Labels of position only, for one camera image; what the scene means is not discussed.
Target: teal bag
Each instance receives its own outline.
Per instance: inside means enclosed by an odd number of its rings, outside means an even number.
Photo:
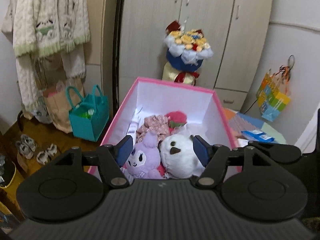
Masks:
[[[69,89],[73,89],[79,96],[81,102],[75,107],[70,99]],[[98,89],[100,96],[95,95]],[[92,94],[83,98],[79,91],[72,86],[67,87],[66,96],[72,109],[69,111],[69,119],[75,137],[96,142],[99,139],[106,123],[109,119],[108,97],[103,96],[98,85],[94,85]],[[88,114],[88,110],[93,109],[93,115]]]

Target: screw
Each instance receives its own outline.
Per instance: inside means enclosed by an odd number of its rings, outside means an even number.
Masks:
[[[127,183],[127,180],[120,177],[115,177],[111,180],[111,184],[114,186],[123,186],[126,183]]]
[[[203,177],[203,178],[200,178],[198,182],[202,186],[211,186],[214,184],[214,179],[209,177]]]

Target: purple plush toy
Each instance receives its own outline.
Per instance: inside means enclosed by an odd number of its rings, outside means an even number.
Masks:
[[[150,131],[134,146],[125,165],[136,179],[163,179],[157,170],[160,162],[157,135]]]

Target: kuromi plush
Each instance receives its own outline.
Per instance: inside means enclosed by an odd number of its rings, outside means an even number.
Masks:
[[[163,166],[169,174],[178,179],[190,178],[192,175],[199,176],[204,170],[193,151],[190,137],[180,134],[171,135],[160,141],[158,148]]]
[[[135,144],[125,165],[128,172],[136,179],[163,179],[157,168],[160,154],[157,148],[157,134],[147,132],[143,140]]]

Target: pink box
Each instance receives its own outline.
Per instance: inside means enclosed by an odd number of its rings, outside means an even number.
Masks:
[[[230,149],[236,147],[224,110],[214,90],[142,77],[138,77],[133,83],[101,145],[115,145],[120,142],[127,134],[135,110],[141,107],[139,116],[142,116],[142,119],[154,114],[165,115],[172,111],[182,111],[187,115],[187,122],[206,125],[209,144],[223,144]],[[90,167],[88,172],[99,177],[94,166]],[[226,177],[235,173],[236,167],[229,167]]]

